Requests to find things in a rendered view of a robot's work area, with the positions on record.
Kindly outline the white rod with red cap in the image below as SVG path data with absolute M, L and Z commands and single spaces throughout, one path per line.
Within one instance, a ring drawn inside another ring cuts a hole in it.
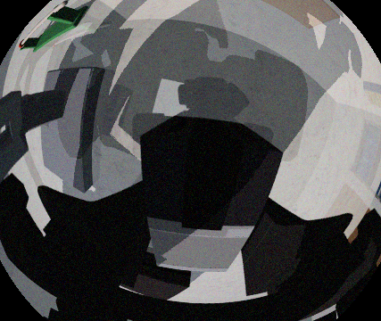
M 45 17 L 43 19 L 41 19 L 41 21 L 39 22 L 39 24 L 37 24 L 36 26 L 34 26 L 34 28 L 32 29 L 32 31 L 29 32 L 29 34 L 26 36 L 25 39 L 22 39 L 21 40 L 21 43 L 19 43 L 19 47 L 23 47 L 26 43 L 26 40 L 29 39 L 30 36 L 32 36 L 32 33 L 33 32 L 36 32 L 36 29 L 37 28 L 40 28 L 41 24 L 43 24 L 43 22 L 47 21 L 47 18 L 50 17 L 51 14 L 55 14 L 55 12 L 61 10 L 61 8 L 63 8 L 66 4 L 68 4 L 68 0 L 65 0 L 65 1 L 62 1 L 61 4 L 58 4 L 57 7 L 55 7 L 50 13 L 48 13 L 47 15 L 45 15 Z

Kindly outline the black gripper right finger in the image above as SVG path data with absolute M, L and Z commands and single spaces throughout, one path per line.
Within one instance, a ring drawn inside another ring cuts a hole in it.
M 289 270 L 312 245 L 346 231 L 352 218 L 346 213 L 304 220 L 268 197 L 241 249 L 246 296 L 267 292 L 266 285 Z

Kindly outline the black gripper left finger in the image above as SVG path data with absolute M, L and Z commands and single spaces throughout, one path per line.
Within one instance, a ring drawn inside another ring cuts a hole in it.
M 133 288 L 151 240 L 143 181 L 90 202 L 46 185 L 37 195 L 48 217 L 89 240 L 121 284 Z

